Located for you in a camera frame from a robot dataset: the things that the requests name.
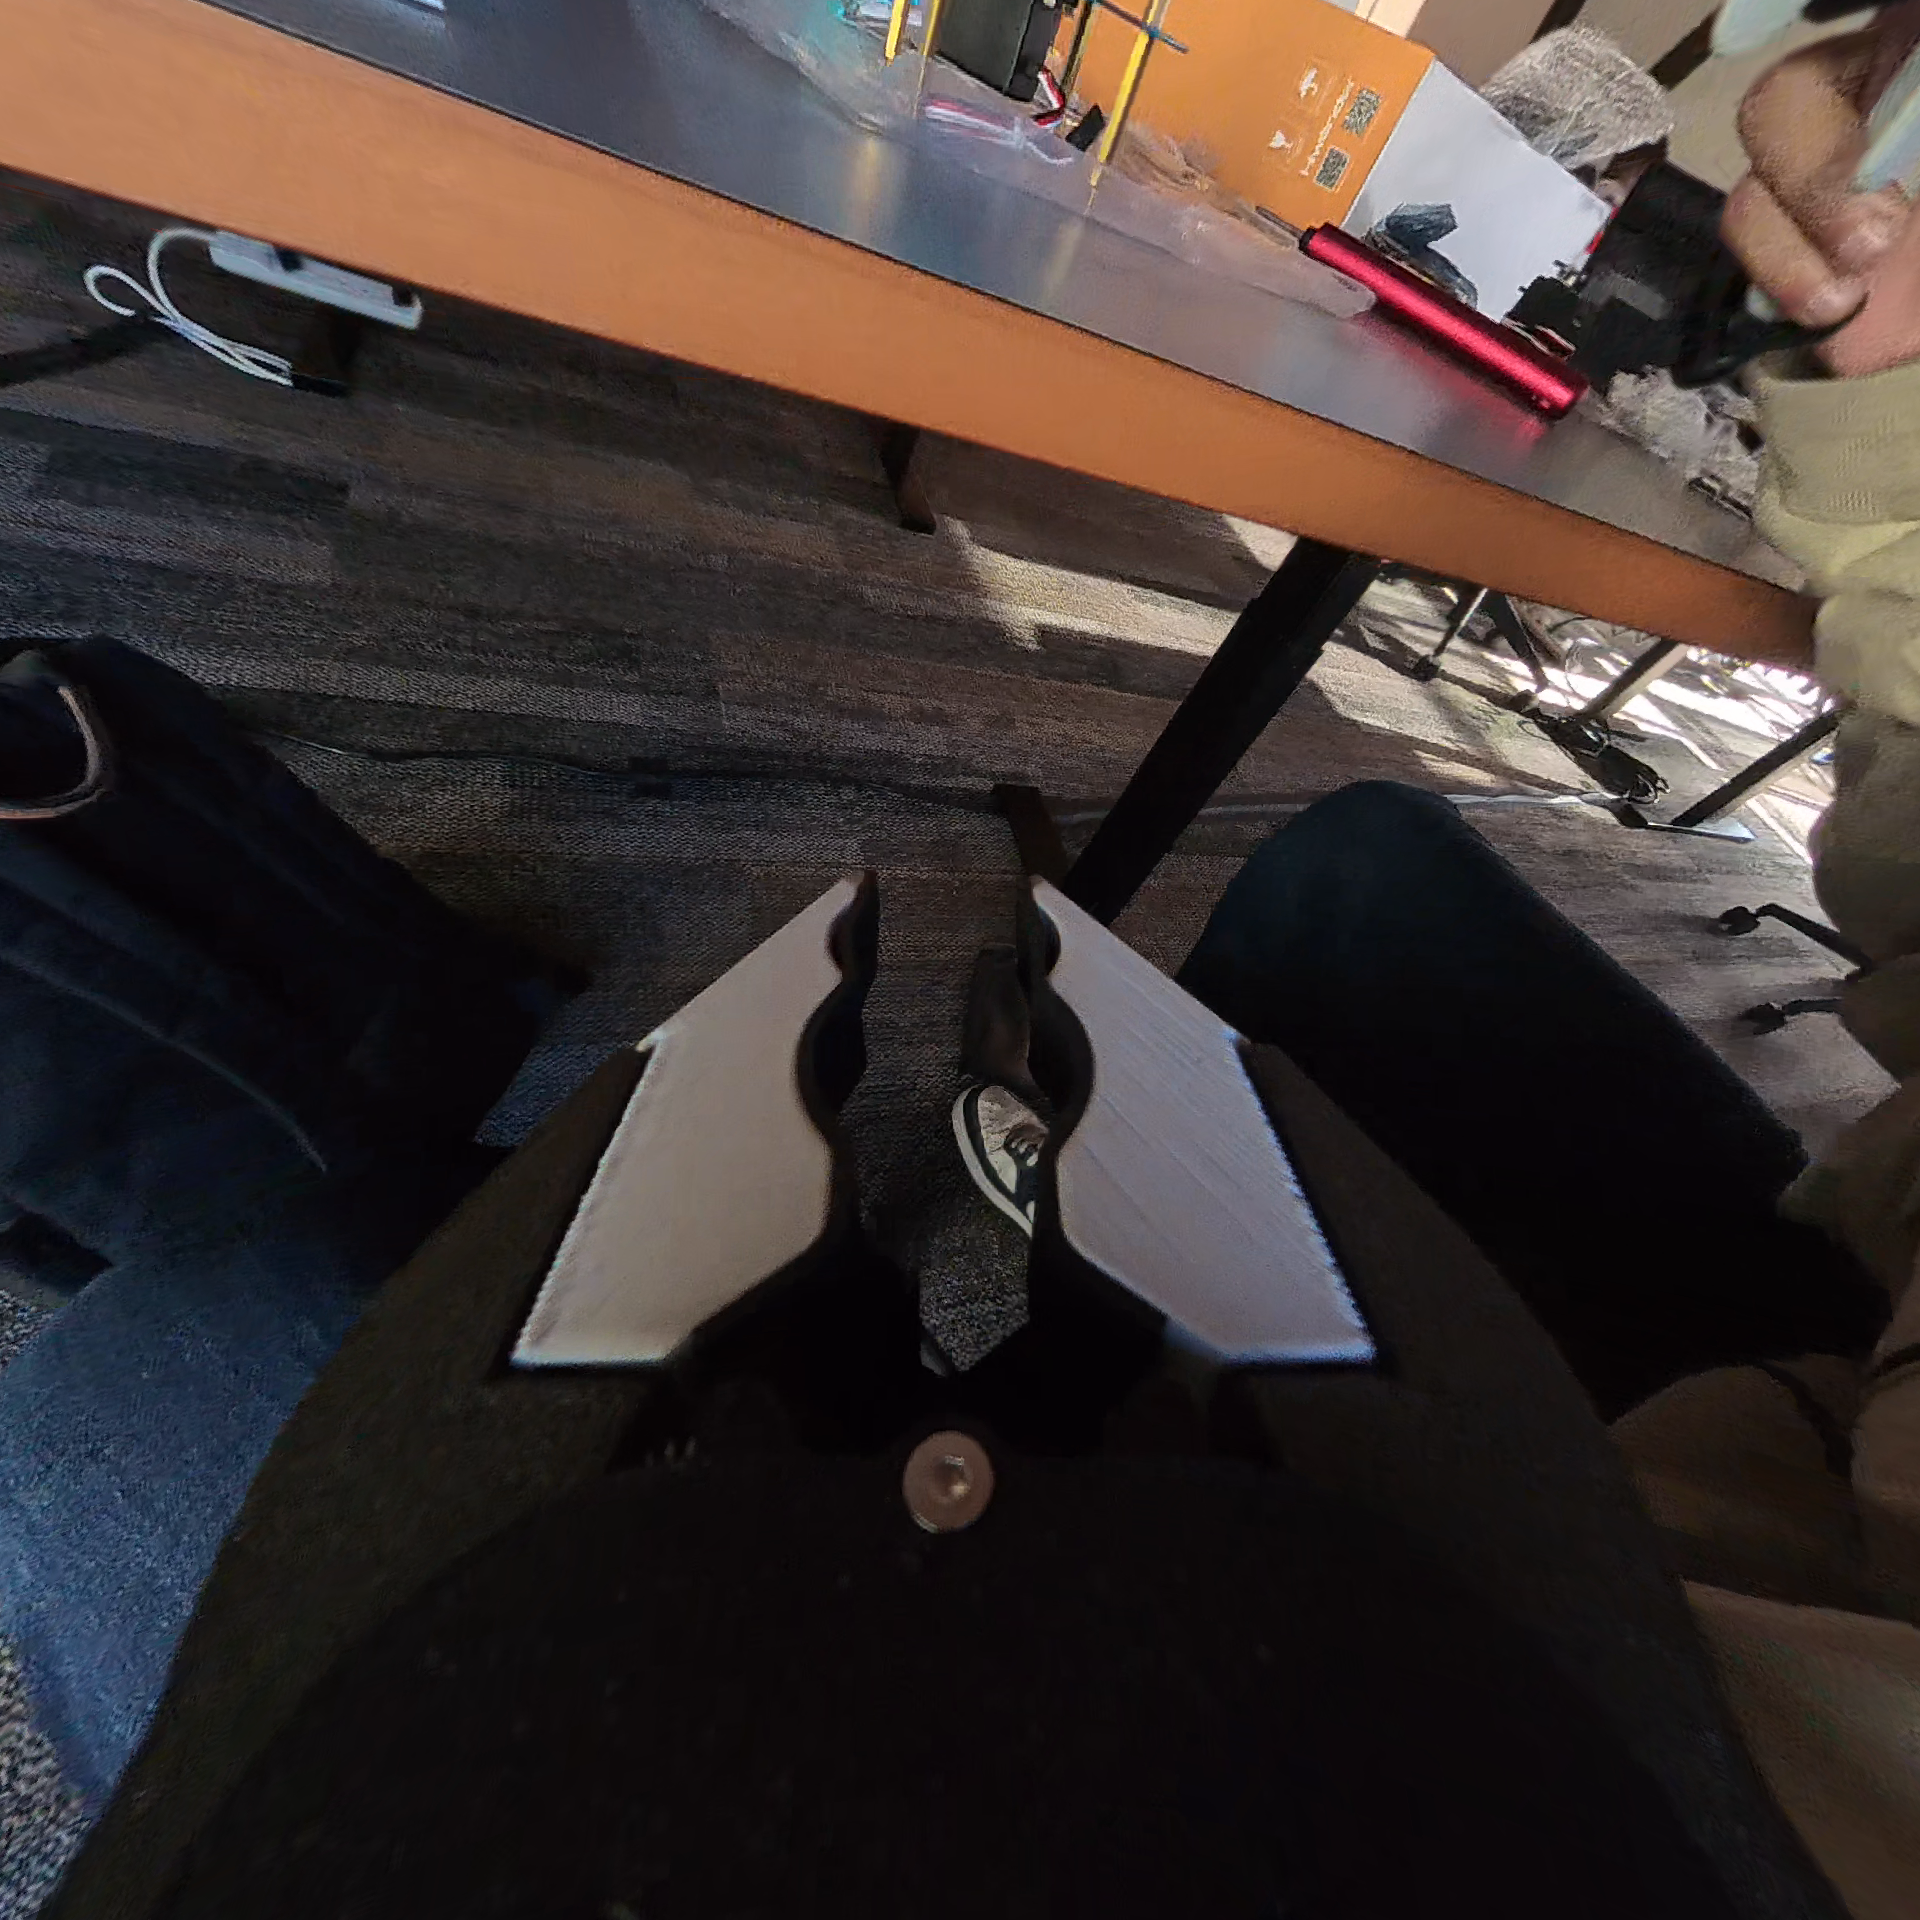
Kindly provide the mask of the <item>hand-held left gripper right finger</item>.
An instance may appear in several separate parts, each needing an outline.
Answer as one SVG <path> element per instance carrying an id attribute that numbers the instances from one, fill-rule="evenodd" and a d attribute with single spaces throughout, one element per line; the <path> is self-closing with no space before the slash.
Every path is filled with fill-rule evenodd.
<path id="1" fill-rule="evenodd" d="M 1022 1441 L 1099 1449 L 1156 1398 L 1209 1430 L 1260 1389 L 1371 1383 L 1377 1336 L 1237 1028 L 1041 878 L 1022 991 L 1047 1126 Z"/>

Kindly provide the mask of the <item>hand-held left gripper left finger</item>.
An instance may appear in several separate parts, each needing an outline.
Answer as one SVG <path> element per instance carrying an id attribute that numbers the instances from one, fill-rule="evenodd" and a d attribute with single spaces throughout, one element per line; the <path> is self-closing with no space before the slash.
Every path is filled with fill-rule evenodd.
<path id="1" fill-rule="evenodd" d="M 635 1043 L 511 1368 L 639 1389 L 620 1453 L 871 1453 L 922 1385 L 920 1311 L 862 1219 L 879 885 L 841 878 Z"/>

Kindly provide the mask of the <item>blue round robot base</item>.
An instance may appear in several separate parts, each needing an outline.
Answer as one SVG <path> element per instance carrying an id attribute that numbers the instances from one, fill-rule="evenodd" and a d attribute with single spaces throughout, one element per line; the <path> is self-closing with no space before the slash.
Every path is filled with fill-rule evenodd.
<path id="1" fill-rule="evenodd" d="M 1207 89 L 1173 4 L 860 4 L 850 16 L 883 29 L 909 133 L 979 174 L 1082 174 L 1116 157 L 1147 100 L 1169 116 Z"/>

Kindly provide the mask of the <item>black desk leg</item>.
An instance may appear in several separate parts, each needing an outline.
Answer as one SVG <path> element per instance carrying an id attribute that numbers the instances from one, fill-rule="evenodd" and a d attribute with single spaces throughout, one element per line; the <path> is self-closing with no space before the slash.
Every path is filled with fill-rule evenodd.
<path id="1" fill-rule="evenodd" d="M 1073 861 L 1064 893 L 1113 925 L 1228 783 L 1379 580 L 1377 557 L 1297 540 L 1235 617 L 1165 729 Z"/>

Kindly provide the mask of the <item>person's right hand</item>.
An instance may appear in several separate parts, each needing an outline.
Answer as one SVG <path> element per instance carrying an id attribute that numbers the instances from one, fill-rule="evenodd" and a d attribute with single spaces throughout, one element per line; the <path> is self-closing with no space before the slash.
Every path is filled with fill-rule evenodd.
<path id="1" fill-rule="evenodd" d="M 1843 378 L 1918 357 L 1916 202 L 1856 187 L 1869 110 L 1916 33 L 1916 4 L 1884 6 L 1869 27 L 1777 61 L 1741 102 L 1746 174 L 1724 242 L 1784 319 L 1822 334 L 1816 351 Z"/>

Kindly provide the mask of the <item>black and white sneaker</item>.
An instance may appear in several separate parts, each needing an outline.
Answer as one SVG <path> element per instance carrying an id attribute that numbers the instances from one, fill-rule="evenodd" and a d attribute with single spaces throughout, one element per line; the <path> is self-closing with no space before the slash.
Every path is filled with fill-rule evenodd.
<path id="1" fill-rule="evenodd" d="M 969 1083 L 952 1104 L 964 1172 L 979 1194 L 1024 1236 L 1033 1236 L 1047 1125 L 1007 1087 Z"/>

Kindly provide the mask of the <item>black and red motor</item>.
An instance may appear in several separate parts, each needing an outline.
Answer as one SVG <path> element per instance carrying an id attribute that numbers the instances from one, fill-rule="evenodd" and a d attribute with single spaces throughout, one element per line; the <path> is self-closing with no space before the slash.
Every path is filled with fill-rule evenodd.
<path id="1" fill-rule="evenodd" d="M 1507 321 L 1592 395 L 1620 372 L 1697 391 L 1741 366 L 1746 282 L 1724 246 L 1724 193 L 1665 159 L 1631 187 L 1584 261 L 1537 278 Z"/>

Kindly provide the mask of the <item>bubble wrap bundle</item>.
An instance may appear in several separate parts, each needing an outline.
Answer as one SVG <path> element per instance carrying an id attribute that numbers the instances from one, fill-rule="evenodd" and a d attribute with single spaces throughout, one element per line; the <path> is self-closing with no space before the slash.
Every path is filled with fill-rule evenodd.
<path id="1" fill-rule="evenodd" d="M 1675 110 L 1652 74 L 1611 38 L 1565 27 L 1533 40 L 1479 87 L 1541 157 L 1571 174 L 1605 174 L 1673 136 Z"/>

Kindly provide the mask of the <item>person's dark trouser leg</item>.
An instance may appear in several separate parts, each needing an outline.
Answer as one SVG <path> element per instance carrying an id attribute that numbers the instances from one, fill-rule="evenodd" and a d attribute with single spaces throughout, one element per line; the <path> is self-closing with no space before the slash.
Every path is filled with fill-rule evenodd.
<path id="1" fill-rule="evenodd" d="M 1018 927 L 1022 1036 L 986 1083 L 1045 1119 L 1022 900 Z M 1575 1398 L 1612 1423 L 1884 1332 L 1860 1262 L 1782 1215 L 1799 1143 L 1452 804 L 1382 781 L 1309 804 L 1169 977 L 1248 1042 L 1377 1336 L 1371 1383 L 1230 1406 Z"/>

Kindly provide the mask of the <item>red screwdriver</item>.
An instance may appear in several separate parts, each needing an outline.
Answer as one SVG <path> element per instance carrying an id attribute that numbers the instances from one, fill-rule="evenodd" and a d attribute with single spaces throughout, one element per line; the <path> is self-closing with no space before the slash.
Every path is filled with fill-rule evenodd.
<path id="1" fill-rule="evenodd" d="M 1588 395 L 1584 372 L 1548 353 L 1526 334 L 1469 308 L 1431 280 L 1416 276 L 1343 229 L 1299 231 L 1297 249 L 1371 295 L 1375 310 L 1458 366 L 1486 378 L 1548 419 L 1563 419 Z"/>

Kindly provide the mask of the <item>dark blue backpack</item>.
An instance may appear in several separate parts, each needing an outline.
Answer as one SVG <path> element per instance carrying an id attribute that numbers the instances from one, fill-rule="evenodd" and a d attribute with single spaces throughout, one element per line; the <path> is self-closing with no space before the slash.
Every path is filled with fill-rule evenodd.
<path id="1" fill-rule="evenodd" d="M 371 1181 L 434 1189 L 575 968 L 383 857 L 109 638 L 4 644 L 4 1291 Z"/>

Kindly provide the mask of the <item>orange cardboard box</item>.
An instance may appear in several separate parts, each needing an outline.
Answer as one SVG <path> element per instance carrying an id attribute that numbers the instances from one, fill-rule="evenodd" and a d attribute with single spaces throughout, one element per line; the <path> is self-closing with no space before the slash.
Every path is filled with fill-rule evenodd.
<path id="1" fill-rule="evenodd" d="M 1488 315 L 1539 278 L 1582 268 L 1611 210 L 1377 4 L 1175 2 L 1096 10 L 1058 59 L 1075 99 L 1115 112 L 1139 19 L 1162 40 L 1139 68 L 1128 129 L 1196 151 L 1235 199 L 1294 229 L 1382 246 L 1392 217 L 1452 225 L 1428 248 Z"/>

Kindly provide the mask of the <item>black swivel office chair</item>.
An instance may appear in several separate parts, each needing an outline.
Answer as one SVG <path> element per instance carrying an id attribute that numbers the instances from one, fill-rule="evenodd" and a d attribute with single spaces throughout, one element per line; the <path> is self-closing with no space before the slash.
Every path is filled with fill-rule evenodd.
<path id="1" fill-rule="evenodd" d="M 1761 906 L 1727 906 L 1711 921 L 1711 928 L 1722 940 L 1748 938 L 1763 925 L 1780 925 L 1797 934 L 1826 955 L 1846 964 L 1846 979 L 1854 981 L 1869 972 L 1869 960 L 1860 949 L 1848 944 L 1829 925 L 1816 923 L 1792 906 L 1763 902 Z M 1748 1036 L 1769 1038 L 1780 1034 L 1793 1021 L 1837 1017 L 1841 1008 L 1839 993 L 1822 996 L 1795 996 L 1788 1000 L 1758 1002 L 1739 1015 L 1739 1023 Z"/>

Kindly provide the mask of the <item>large clear plastic bag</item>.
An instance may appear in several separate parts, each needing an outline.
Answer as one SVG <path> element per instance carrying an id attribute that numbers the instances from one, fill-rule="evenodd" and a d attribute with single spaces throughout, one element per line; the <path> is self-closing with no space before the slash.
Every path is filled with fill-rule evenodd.
<path id="1" fill-rule="evenodd" d="M 1179 142 L 1126 131 L 1116 157 L 1082 174 L 979 174 L 924 149 L 909 133 L 905 82 L 890 80 L 883 29 L 860 25 L 852 2 L 707 2 L 709 16 L 760 55 L 781 61 L 837 117 L 894 146 L 969 172 L 1139 242 L 1199 276 L 1354 319 L 1375 304 L 1348 278 L 1305 257 L 1275 217 L 1258 214 L 1216 178 L 1213 159 Z"/>

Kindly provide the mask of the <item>white power strip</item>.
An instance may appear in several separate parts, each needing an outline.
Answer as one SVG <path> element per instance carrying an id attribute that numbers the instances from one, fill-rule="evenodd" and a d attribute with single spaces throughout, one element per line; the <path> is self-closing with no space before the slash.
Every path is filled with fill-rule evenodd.
<path id="1" fill-rule="evenodd" d="M 387 280 L 362 276 L 288 248 L 215 231 L 205 240 L 213 268 L 254 287 L 330 308 L 337 314 L 413 332 L 424 317 L 417 295 Z"/>

